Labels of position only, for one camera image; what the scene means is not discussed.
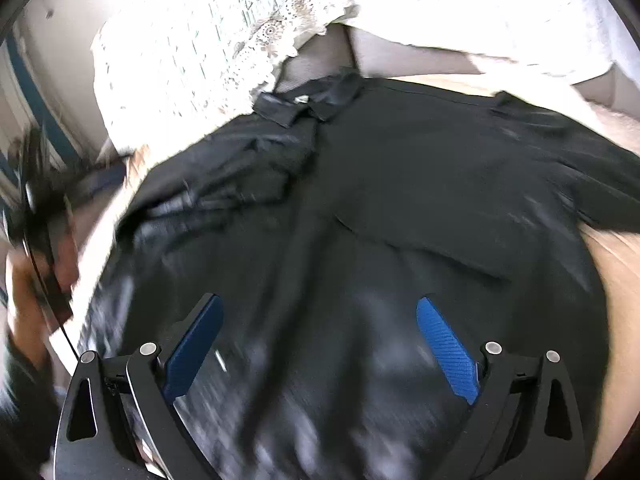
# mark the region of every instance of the black garment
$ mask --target black garment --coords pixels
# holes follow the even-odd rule
[[[589,455],[607,315],[577,222],[640,230],[640,159],[505,93],[362,85],[327,122],[239,117],[150,172],[84,346],[131,352],[215,292],[226,370],[210,352],[179,408],[223,478],[423,479],[468,410],[418,331],[428,294],[475,356],[556,350]]]
[[[56,439],[59,410],[51,360],[42,370],[6,338],[0,384],[0,478],[39,479]]]

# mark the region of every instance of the blue gripper pad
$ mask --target blue gripper pad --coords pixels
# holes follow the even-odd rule
[[[478,385],[478,365],[469,356],[450,326],[427,298],[418,301],[418,327],[431,347],[449,386],[466,402],[476,402]]]
[[[222,300],[212,296],[167,359],[162,396],[168,404],[187,393],[223,322]]]

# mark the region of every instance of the white fabric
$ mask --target white fabric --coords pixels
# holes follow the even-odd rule
[[[353,1],[357,15],[345,22],[386,40],[507,58],[570,84],[621,60],[640,82],[638,49],[617,28],[620,19],[607,0]],[[473,60],[485,72],[494,65]]]
[[[117,150],[148,144],[159,159],[252,111],[252,94],[324,34],[343,0],[140,0],[92,45],[94,89]]]

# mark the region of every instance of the white wall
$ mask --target white wall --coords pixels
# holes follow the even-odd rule
[[[55,115],[97,155],[107,130],[94,95],[92,41],[129,0],[31,0],[18,28],[34,81]]]

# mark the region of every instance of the silver screw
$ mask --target silver screw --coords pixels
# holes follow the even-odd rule
[[[489,354],[498,355],[502,352],[502,347],[495,341],[489,341],[486,345],[484,345],[484,349],[489,352]]]
[[[87,364],[94,360],[95,352],[88,350],[80,356],[80,362]]]
[[[552,363],[557,363],[560,360],[560,354],[555,350],[549,350],[546,353],[546,358],[549,359]]]
[[[158,347],[156,346],[156,343],[144,343],[141,347],[140,347],[140,353],[142,355],[151,355],[153,352],[156,351]]]

